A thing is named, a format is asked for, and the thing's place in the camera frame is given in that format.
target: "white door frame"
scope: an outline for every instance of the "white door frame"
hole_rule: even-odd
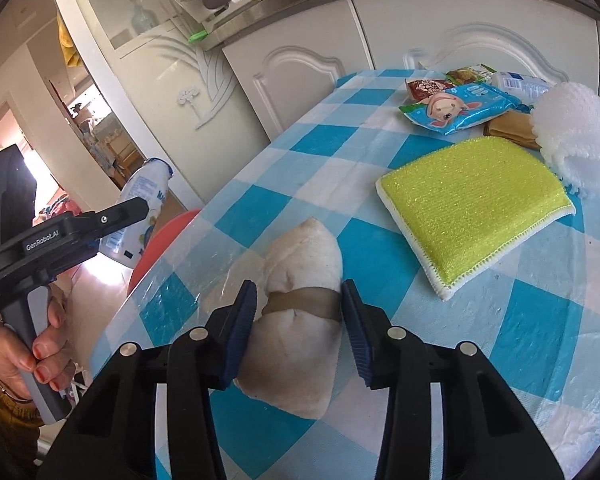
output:
[[[180,173],[126,95],[125,89],[98,47],[78,1],[56,0],[56,5],[91,78],[138,149],[146,158],[156,156],[169,163],[173,168],[169,188],[186,209],[202,208],[202,199]]]

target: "green sponge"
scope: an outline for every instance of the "green sponge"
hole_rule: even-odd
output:
[[[376,182],[443,300],[554,220],[574,214],[542,162],[499,137],[429,153]]]

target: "white cloth bundle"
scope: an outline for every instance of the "white cloth bundle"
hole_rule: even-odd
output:
[[[571,192],[600,195],[600,97],[567,82],[542,94],[531,125],[544,161]]]
[[[340,349],[341,281],[338,243],[315,218],[272,243],[264,263],[269,303],[253,324],[235,380],[245,394],[302,418],[324,415]],[[321,304],[307,300],[299,308],[314,293]]]

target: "blue checkered tablecloth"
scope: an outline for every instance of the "blue checkered tablecloth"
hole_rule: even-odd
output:
[[[263,258],[275,238],[314,216],[337,237],[344,277],[355,280],[366,303],[384,308],[393,324],[426,342],[453,347],[469,339],[480,346],[572,478],[600,443],[600,198],[571,196],[575,216],[549,225],[443,303],[374,183],[482,129],[442,137],[414,126],[397,109],[410,75],[434,73],[384,70],[341,79],[261,152],[138,285],[97,342],[91,371],[124,342],[159,346],[204,324],[213,308],[233,303],[242,280],[261,283]],[[265,300],[260,294],[260,306]],[[158,477],[166,479],[165,397],[160,388],[156,453]],[[367,390],[357,377],[346,335],[321,420],[249,399],[235,386],[214,392],[227,476],[372,479],[386,399],[386,391]],[[434,413],[431,469],[439,478],[439,400]]]

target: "bottle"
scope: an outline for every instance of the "bottle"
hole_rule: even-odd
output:
[[[515,72],[498,72],[491,76],[491,84],[511,94],[523,105],[532,106],[553,85],[539,77],[520,75]]]
[[[148,158],[122,188],[116,203],[139,196],[149,206],[149,213],[143,222],[120,229],[100,240],[100,252],[125,267],[134,269],[144,253],[155,223],[167,197],[169,179],[173,176],[171,167],[160,158]]]
[[[131,26],[136,34],[142,34],[154,27],[160,25],[158,16],[152,10],[145,9],[138,3],[138,0],[131,0],[134,4],[134,15],[131,18]]]

